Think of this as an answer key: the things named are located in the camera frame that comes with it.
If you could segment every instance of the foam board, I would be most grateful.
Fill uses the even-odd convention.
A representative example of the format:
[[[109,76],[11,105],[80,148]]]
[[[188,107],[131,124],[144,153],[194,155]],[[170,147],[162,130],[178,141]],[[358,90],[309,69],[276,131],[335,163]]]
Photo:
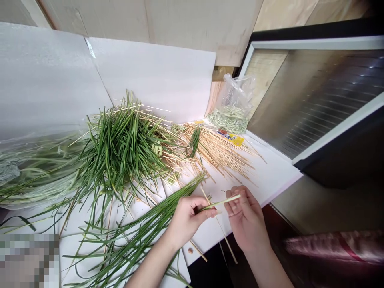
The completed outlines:
[[[176,123],[201,119],[208,104],[216,53],[103,38],[88,38],[112,102],[133,91],[144,105]]]
[[[77,130],[112,105],[81,35],[0,22],[0,140]]]

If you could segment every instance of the hand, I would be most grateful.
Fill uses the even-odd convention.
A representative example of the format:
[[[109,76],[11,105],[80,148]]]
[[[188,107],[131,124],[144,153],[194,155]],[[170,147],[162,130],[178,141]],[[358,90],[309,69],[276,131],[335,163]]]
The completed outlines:
[[[244,185],[234,186],[225,192],[227,198],[237,194],[240,194],[240,198],[224,203],[237,244],[244,253],[270,249],[260,204]]]
[[[217,215],[216,209],[207,209],[196,214],[195,211],[208,205],[207,200],[201,196],[180,198],[171,223],[164,233],[167,242],[172,245],[172,248],[175,251],[191,240],[197,229],[205,220]]]

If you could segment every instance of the plastic wrap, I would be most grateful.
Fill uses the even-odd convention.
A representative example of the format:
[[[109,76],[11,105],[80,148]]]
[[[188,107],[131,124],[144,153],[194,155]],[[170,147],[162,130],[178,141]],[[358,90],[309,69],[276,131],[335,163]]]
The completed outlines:
[[[71,132],[0,142],[0,207],[18,210],[53,201],[76,189],[77,156],[84,140]]]
[[[232,78],[224,75],[224,87],[218,96],[215,109],[207,118],[218,128],[234,134],[243,133],[248,125],[249,103],[256,85],[255,76]]]

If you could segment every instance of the yellow label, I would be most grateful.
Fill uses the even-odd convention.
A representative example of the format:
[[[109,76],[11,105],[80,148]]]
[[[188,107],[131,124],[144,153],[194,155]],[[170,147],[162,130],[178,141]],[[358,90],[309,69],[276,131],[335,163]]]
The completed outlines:
[[[235,144],[236,146],[241,146],[241,144],[243,144],[244,142],[244,138],[240,137],[240,136],[237,136],[235,134],[231,134],[231,133],[228,133],[228,135],[232,138],[231,140],[228,139],[228,141],[232,142],[233,144]]]
[[[227,133],[225,131],[222,131],[222,130],[219,130],[217,132],[219,135],[221,135],[222,137],[224,137],[224,139],[228,140],[229,142],[232,142],[233,144],[235,144],[236,146],[241,146],[244,142],[244,138],[236,135],[236,134],[232,134],[232,133]]]

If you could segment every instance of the forearm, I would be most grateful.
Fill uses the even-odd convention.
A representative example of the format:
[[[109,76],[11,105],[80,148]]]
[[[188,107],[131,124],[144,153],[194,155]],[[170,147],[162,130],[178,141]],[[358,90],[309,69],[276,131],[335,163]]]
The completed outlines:
[[[165,234],[163,234],[124,288],[158,287],[175,253],[176,250],[169,245]]]
[[[260,288],[293,288],[271,247],[261,251],[245,252],[244,254]]]

